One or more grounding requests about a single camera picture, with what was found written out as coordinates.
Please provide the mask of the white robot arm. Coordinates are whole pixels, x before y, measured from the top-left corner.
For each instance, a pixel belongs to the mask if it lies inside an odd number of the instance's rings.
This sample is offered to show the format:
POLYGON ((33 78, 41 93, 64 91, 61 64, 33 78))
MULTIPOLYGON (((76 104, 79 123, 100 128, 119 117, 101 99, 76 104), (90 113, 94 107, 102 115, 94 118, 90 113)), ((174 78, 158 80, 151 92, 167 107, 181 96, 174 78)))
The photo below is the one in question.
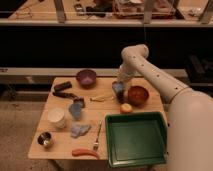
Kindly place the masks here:
POLYGON ((141 74, 169 103, 167 171, 213 171, 213 98, 147 61, 144 44, 125 47, 118 80, 141 74))

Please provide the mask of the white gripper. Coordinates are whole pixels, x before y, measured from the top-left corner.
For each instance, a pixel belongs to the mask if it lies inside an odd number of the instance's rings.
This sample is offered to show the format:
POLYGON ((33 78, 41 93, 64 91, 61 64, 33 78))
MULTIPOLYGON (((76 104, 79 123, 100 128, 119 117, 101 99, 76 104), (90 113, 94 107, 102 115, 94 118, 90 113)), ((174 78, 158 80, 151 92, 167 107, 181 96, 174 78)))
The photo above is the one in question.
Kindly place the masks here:
POLYGON ((123 85, 126 87, 126 88, 130 88, 131 85, 132 85, 132 80, 133 78, 133 75, 132 74, 129 74, 127 73, 122 66, 119 67, 118 69, 118 75, 117 75, 117 81, 118 82, 122 82, 123 85))

